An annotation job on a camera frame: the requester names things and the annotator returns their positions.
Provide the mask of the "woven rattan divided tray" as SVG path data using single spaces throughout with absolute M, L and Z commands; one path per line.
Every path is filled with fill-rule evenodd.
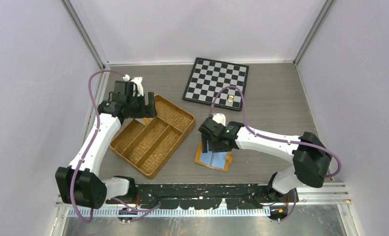
M 161 95 L 155 95 L 157 116 L 143 123 L 131 120 L 110 148 L 147 179 L 153 179 L 193 130 L 195 117 Z

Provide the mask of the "black white chessboard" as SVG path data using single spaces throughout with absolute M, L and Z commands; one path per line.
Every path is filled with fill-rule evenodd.
M 245 95 L 249 66 L 213 59 L 196 58 L 182 99 L 234 111 L 243 107 L 241 95 Z M 229 95 L 234 101 L 229 103 Z

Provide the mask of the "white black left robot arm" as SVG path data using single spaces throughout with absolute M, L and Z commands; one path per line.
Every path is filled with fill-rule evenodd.
M 144 95 L 142 77 L 118 80 L 111 99 L 102 101 L 98 116 L 76 157 L 55 173 L 61 199 L 66 204 L 99 209 L 106 200 L 118 197 L 130 204 L 137 197 L 135 180 L 114 176 L 101 180 L 99 170 L 105 153 L 125 119 L 154 118 L 157 115 L 154 93 Z

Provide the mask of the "orange leather card holder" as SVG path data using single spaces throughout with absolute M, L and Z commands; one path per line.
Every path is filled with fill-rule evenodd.
M 231 152 L 202 152 L 202 148 L 203 144 L 200 142 L 194 160 L 195 163 L 224 172 L 229 170 L 229 165 L 232 163 Z

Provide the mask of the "aluminium slotted rail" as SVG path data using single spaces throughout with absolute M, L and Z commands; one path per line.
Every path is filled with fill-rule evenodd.
M 94 210 L 93 217 L 138 217 L 142 216 L 142 212 L 131 212 L 122 210 L 118 206 L 102 207 Z M 148 217 L 226 217 L 226 216 L 270 216 L 271 211 L 269 207 L 258 209 L 228 209 L 226 206 L 220 206 L 216 209 L 199 209 L 193 207 L 189 209 L 156 209 L 148 214 Z

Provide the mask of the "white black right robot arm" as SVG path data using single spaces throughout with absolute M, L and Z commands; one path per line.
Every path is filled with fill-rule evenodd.
M 267 197 L 273 202 L 279 202 L 301 185 L 321 188 L 332 160 L 332 155 L 310 132 L 286 136 L 253 129 L 236 121 L 224 125 L 215 117 L 206 118 L 198 130 L 212 152 L 254 150 L 291 163 L 288 169 L 274 173 L 267 184 Z

